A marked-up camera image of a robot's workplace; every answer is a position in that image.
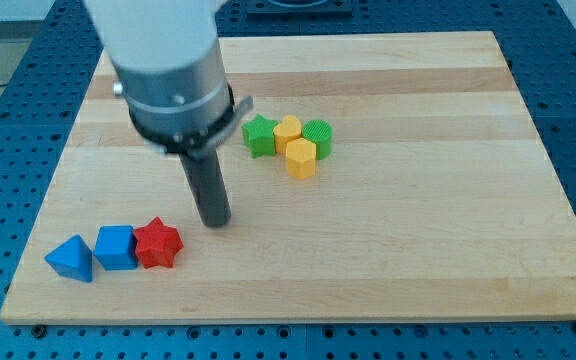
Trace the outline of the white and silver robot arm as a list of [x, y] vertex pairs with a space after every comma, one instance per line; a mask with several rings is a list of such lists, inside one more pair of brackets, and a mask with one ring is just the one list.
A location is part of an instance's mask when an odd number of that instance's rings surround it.
[[224, 0], [85, 0], [137, 132], [168, 153], [203, 158], [232, 135], [235, 103], [218, 40]]

